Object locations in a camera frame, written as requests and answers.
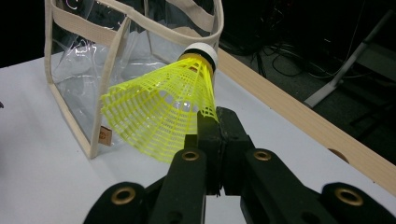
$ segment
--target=clear plastic bag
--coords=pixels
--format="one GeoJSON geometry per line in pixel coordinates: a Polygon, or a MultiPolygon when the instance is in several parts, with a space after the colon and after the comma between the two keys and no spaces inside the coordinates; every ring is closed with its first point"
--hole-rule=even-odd
{"type": "MultiPolygon", "coordinates": [[[[110,86],[177,60],[194,42],[218,48],[220,0],[46,0],[46,75],[87,156],[98,154],[110,86]]],[[[113,134],[109,146],[122,144],[113,134]]]]}

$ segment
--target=beige bag trim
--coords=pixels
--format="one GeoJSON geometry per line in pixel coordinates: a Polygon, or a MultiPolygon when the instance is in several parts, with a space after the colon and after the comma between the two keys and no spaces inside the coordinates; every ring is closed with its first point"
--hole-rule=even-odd
{"type": "Polygon", "coordinates": [[[167,27],[159,24],[156,21],[153,21],[150,18],[142,16],[139,12],[135,11],[132,7],[129,7],[121,2],[114,1],[114,0],[97,0],[97,2],[102,3],[104,5],[107,5],[109,7],[112,7],[116,9],[119,12],[122,12],[126,14],[129,18],[131,18],[132,21],[136,22],[139,24],[141,27],[145,28],[146,30],[161,36],[162,38],[179,44],[179,45],[184,45],[188,46],[192,43],[195,42],[204,42],[209,45],[213,45],[217,40],[219,40],[219,37],[221,35],[221,31],[224,26],[224,16],[223,16],[223,9],[222,9],[222,4],[220,0],[214,0],[215,6],[217,8],[217,27],[218,30],[211,36],[205,36],[205,37],[191,37],[188,35],[183,35],[180,34],[174,30],[170,30],[167,27]]]}
{"type": "Polygon", "coordinates": [[[52,53],[52,10],[50,0],[45,1],[45,23],[44,69],[47,82],[53,84],[50,68],[50,56],[52,53]]]}
{"type": "Polygon", "coordinates": [[[192,22],[202,30],[207,32],[211,32],[213,30],[215,17],[207,13],[203,8],[199,7],[194,1],[166,0],[166,2],[182,10],[191,18],[192,22]]]}
{"type": "Polygon", "coordinates": [[[99,86],[99,97],[96,102],[96,111],[94,115],[94,121],[93,121],[93,128],[92,128],[92,136],[91,136],[91,150],[90,153],[88,154],[88,157],[90,159],[93,159],[98,155],[98,143],[99,143],[99,133],[100,133],[100,127],[102,124],[102,112],[101,108],[103,107],[102,101],[100,99],[100,96],[103,94],[107,93],[108,90],[108,85],[110,83],[110,75],[113,71],[114,67],[114,62],[116,61],[116,55],[119,50],[120,43],[122,42],[121,40],[123,39],[125,29],[129,27],[131,23],[131,20],[129,18],[125,18],[124,21],[122,22],[122,25],[120,29],[117,31],[116,36],[114,37],[113,43],[111,44],[106,61],[104,64],[104,68],[102,71],[102,77],[100,81],[100,86],[99,86]]]}
{"type": "Polygon", "coordinates": [[[87,21],[80,16],[66,12],[56,7],[55,0],[51,0],[53,20],[60,27],[74,34],[81,35],[95,43],[110,46],[114,39],[115,31],[87,21]]]}
{"type": "Polygon", "coordinates": [[[92,147],[90,146],[89,140],[85,137],[84,132],[80,129],[78,122],[75,120],[72,112],[70,112],[69,107],[67,106],[66,102],[64,101],[64,98],[62,97],[61,93],[59,92],[55,84],[50,83],[49,88],[52,91],[52,94],[56,102],[58,103],[58,106],[62,111],[62,114],[64,115],[64,119],[67,121],[66,122],[67,125],[72,130],[73,135],[78,140],[78,144],[84,150],[85,155],[89,157],[89,155],[92,153],[91,150],[92,147]]]}

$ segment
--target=white table surface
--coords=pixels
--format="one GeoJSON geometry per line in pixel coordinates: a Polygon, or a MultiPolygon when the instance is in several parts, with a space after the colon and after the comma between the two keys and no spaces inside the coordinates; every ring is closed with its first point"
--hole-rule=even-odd
{"type": "MultiPolygon", "coordinates": [[[[217,105],[240,118],[256,147],[272,150],[307,187],[327,183],[362,189],[396,216],[395,196],[301,132],[220,71],[217,105]]],[[[169,164],[131,147],[88,160],[47,85],[43,59],[0,69],[0,223],[82,223],[110,186],[150,185],[169,164]]],[[[205,223],[245,223],[239,197],[208,196],[205,223]]]]}

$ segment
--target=black equipment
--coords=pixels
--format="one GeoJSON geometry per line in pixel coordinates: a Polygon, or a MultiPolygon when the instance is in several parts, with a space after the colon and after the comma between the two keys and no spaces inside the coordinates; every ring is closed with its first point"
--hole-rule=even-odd
{"type": "Polygon", "coordinates": [[[236,114],[217,107],[219,123],[198,113],[166,176],[147,188],[121,182],[107,189],[84,224],[194,224],[205,221],[205,196],[241,196],[253,223],[396,223],[369,195],[344,183],[316,193],[272,151],[255,148],[236,114]]]}

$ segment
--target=plastic shuttlecock skirt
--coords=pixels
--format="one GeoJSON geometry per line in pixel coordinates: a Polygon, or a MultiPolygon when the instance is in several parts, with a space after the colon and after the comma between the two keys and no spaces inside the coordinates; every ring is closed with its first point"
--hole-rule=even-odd
{"type": "Polygon", "coordinates": [[[110,127],[159,161],[171,162],[185,135],[197,133],[197,112],[218,120],[209,69],[193,58],[110,87],[101,99],[110,127]]]}

